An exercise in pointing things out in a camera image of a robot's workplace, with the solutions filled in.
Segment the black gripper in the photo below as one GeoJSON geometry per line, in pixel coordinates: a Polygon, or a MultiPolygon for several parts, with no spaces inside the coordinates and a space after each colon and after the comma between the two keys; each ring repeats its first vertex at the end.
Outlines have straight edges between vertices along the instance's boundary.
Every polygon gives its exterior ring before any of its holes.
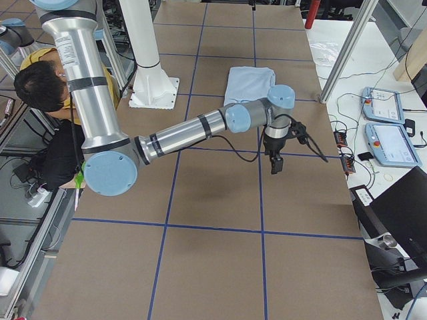
{"type": "Polygon", "coordinates": [[[280,155],[280,151],[284,148],[285,144],[285,137],[273,138],[264,134],[264,155],[268,155],[270,157],[271,174],[277,174],[283,170],[284,160],[280,155]]]}

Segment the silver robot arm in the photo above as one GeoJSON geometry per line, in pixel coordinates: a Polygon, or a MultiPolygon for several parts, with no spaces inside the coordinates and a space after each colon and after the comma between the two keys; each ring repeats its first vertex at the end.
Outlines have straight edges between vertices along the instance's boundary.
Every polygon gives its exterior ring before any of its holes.
{"type": "Polygon", "coordinates": [[[147,1],[122,1],[121,12],[135,57],[136,74],[126,113],[115,108],[95,43],[101,21],[97,1],[36,1],[44,31],[55,41],[67,86],[85,134],[83,174],[87,186],[104,196],[121,195],[137,181],[140,168],[155,159],[218,137],[222,131],[243,133],[262,127],[259,146],[266,150],[272,171],[282,170],[281,150],[292,137],[295,93],[287,85],[274,85],[265,97],[237,102],[210,113],[148,133],[151,115],[139,107],[170,109],[179,79],[162,69],[152,16],[147,1]]]}

